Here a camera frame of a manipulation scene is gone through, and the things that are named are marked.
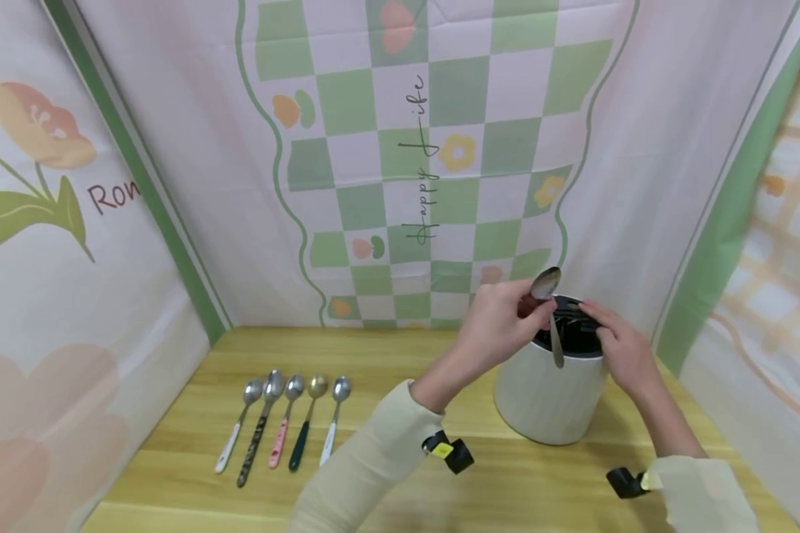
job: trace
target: spoon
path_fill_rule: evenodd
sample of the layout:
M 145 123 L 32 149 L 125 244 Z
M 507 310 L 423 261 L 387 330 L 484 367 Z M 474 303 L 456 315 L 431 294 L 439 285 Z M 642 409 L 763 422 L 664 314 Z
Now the spoon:
M 235 424 L 235 428 L 231 430 L 231 436 L 228 437 L 228 442 L 225 444 L 225 448 L 222 449 L 222 453 L 219 454 L 219 459 L 216 460 L 216 472 L 218 475 L 225 470 L 225 466 L 228 464 L 228 457 L 231 456 L 231 450 L 235 447 L 235 441 L 237 440 L 237 436 L 239 435 L 239 428 L 243 426 L 243 420 L 245 419 L 245 412 L 249 410 L 249 405 L 255 403 L 258 398 L 261 397 L 261 383 L 260 380 L 252 380 L 249 383 L 245 384 L 245 388 L 243 389 L 243 411 L 241 412 L 241 417 L 237 419 L 237 423 Z
M 287 386 L 284 388 L 284 396 L 287 397 L 287 410 L 284 411 L 284 417 L 281 419 L 279 432 L 276 433 L 276 444 L 273 445 L 273 450 L 270 453 L 270 468 L 276 468 L 279 465 L 279 459 L 281 459 L 281 449 L 284 447 L 284 436 L 287 436 L 287 420 L 291 416 L 293 402 L 302 396 L 304 390 L 305 383 L 302 380 L 301 375 L 294 374 L 287 381 Z
M 530 285 L 530 296 L 533 296 L 537 301 L 546 301 L 548 298 L 553 297 L 553 293 L 559 284 L 561 278 L 561 270 L 557 267 L 551 267 L 537 275 L 533 284 Z M 551 313 L 551 318 L 548 319 L 548 329 L 551 333 L 551 353 L 555 355 L 555 365 L 558 369 L 562 369 L 565 364 L 563 357 L 563 346 L 559 340 L 559 332 L 557 331 L 557 324 L 555 321 L 555 314 Z
M 302 452 L 305 450 L 305 440 L 308 438 L 308 428 L 311 425 L 311 413 L 314 412 L 314 403 L 317 398 L 326 394 L 329 388 L 329 382 L 326 381 L 326 376 L 317 374 L 311 378 L 308 383 L 308 395 L 311 397 L 311 405 L 308 408 L 308 415 L 305 415 L 305 422 L 303 422 L 302 429 L 299 430 L 299 437 L 296 439 L 296 444 L 293 445 L 293 453 L 291 454 L 291 461 L 287 464 L 287 469 L 295 472 L 299 469 L 299 461 L 302 460 Z
M 323 453 L 320 455 L 320 466 L 323 466 L 329 455 L 332 455 L 332 445 L 335 443 L 335 428 L 338 427 L 338 413 L 341 410 L 341 402 L 350 397 L 352 386 L 346 376 L 341 376 L 335 380 L 332 386 L 332 398 L 335 400 L 335 414 L 332 416 L 332 424 L 329 425 L 329 432 L 326 442 L 323 443 Z
M 284 391 L 284 376 L 278 370 L 273 370 L 267 376 L 267 381 L 264 383 L 264 410 L 261 411 L 261 417 L 258 419 L 258 426 L 255 426 L 255 432 L 252 436 L 252 443 L 249 443 L 249 449 L 245 453 L 243 466 L 241 466 L 241 473 L 237 477 L 237 486 L 243 487 L 247 478 L 249 478 L 249 471 L 252 470 L 252 463 L 255 460 L 255 453 L 258 452 L 258 444 L 261 442 L 261 436 L 264 435 L 264 427 L 267 425 L 267 416 L 270 415 L 270 408 L 273 403 L 281 397 Z

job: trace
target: green square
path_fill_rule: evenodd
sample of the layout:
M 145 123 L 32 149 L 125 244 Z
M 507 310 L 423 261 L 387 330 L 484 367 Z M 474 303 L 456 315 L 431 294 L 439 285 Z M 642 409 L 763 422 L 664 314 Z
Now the green square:
M 557 46 L 551 58 L 542 115 L 579 111 L 612 48 L 613 40 Z
M 456 261 L 434 261 L 430 268 L 433 292 L 471 292 L 472 263 Z
M 419 172 L 429 172 L 433 148 L 429 144 L 430 131 L 427 128 L 403 130 L 379 130 L 379 163 L 382 178 L 419 179 Z
M 551 256 L 551 248 L 539 248 L 528 253 L 522 253 L 513 258 L 513 268 L 510 271 L 511 280 L 528 280 L 535 278 L 542 271 L 548 257 Z
M 483 176 L 524 174 L 533 168 L 541 118 L 490 122 L 484 126 Z
M 385 225 L 382 184 L 344 187 L 337 192 L 344 230 L 382 228 Z
M 355 296 L 333 296 L 326 313 L 336 320 L 361 320 L 359 301 Z
M 392 264 L 430 260 L 430 241 L 422 238 L 419 226 L 388 227 L 388 257 Z
M 326 137 L 291 141 L 287 187 L 291 192 L 333 189 L 335 178 Z
M 311 250 L 308 254 L 311 266 L 344 267 L 350 265 L 346 252 L 346 239 L 343 231 L 318 231 L 311 241 Z
M 488 90 L 489 56 L 430 63 L 430 127 L 485 122 Z
M 462 321 L 455 318 L 434 318 L 430 320 L 430 322 L 432 322 L 430 324 L 432 329 L 450 329 L 456 331 L 462 327 Z
M 530 186 L 524 204 L 525 218 L 550 211 L 557 196 L 561 194 L 565 181 L 569 179 L 569 172 L 572 172 L 572 165 L 530 174 Z
M 432 224 L 474 224 L 477 222 L 479 178 L 441 179 L 434 181 L 430 193 Z
M 394 314 L 399 320 L 430 317 L 430 293 L 395 294 Z
M 352 285 L 356 288 L 356 296 L 377 296 L 393 294 L 391 285 L 391 268 L 388 265 L 354 266 Z
M 396 320 L 365 320 L 361 321 L 361 325 L 365 329 L 396 329 L 398 321 Z
M 558 0 L 495 0 L 492 54 L 555 45 L 558 4 Z
M 326 135 L 376 130 L 370 69 L 317 74 L 317 92 Z
M 301 0 L 258 4 L 255 59 L 261 81 L 314 73 Z
M 365 5 L 373 67 L 427 62 L 427 0 L 367 0 Z M 412 20 L 415 29 L 409 34 Z M 401 29 L 387 32 L 386 23 Z
M 519 243 L 521 220 L 477 224 L 474 232 L 474 261 L 512 258 Z

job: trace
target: table surface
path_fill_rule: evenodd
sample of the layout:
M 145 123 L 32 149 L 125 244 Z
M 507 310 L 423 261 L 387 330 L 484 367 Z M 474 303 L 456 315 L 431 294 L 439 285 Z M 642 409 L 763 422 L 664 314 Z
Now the table surface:
M 333 413 L 331 398 L 317 400 L 302 465 L 287 470 L 290 451 L 308 409 L 293 405 L 277 470 L 267 467 L 287 401 L 270 412 L 249 481 L 236 486 L 261 405 L 249 410 L 231 461 L 213 468 L 242 408 L 250 378 L 277 368 L 306 380 L 322 372 L 347 375 L 352 395 L 343 403 L 335 447 L 370 416 L 399 381 L 413 378 L 449 346 L 454 332 L 331 329 L 235 329 L 210 350 L 136 456 L 86 522 L 84 533 L 284 532 L 305 482 L 316 470 Z M 730 461 L 763 532 L 797 532 L 696 402 L 664 371 L 664 378 L 709 455 Z M 609 382 L 590 431 L 580 443 L 550 447 L 519 436 L 501 420 L 492 400 L 495 372 L 468 387 L 444 422 L 463 438 L 476 464 L 455 476 L 427 459 L 368 518 L 363 532 L 671 532 L 660 495 L 619 500 L 604 479 L 616 466 L 632 472 L 653 459 L 652 443 L 636 409 Z

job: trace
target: cloth wall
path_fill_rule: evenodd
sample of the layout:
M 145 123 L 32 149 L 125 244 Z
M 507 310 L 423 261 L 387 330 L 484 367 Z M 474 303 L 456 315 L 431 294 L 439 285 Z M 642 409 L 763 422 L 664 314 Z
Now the cloth wall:
M 40 5 L 0 0 L 0 533 L 75 531 L 208 350 Z
M 558 264 L 651 331 L 800 34 L 793 0 L 46 4 L 230 324 L 455 327 Z
M 800 78 L 681 381 L 800 522 Z

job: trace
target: beige sleeve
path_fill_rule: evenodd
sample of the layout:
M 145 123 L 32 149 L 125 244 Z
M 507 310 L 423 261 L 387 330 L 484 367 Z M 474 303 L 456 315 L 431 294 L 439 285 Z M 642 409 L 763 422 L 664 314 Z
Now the beige sleeve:
M 441 418 L 418 405 L 400 383 L 370 419 L 320 467 L 293 509 L 289 533 L 350 533 L 426 455 L 424 439 Z
M 676 533 L 758 533 L 759 523 L 724 460 L 664 457 L 646 472 L 644 488 L 664 495 Z

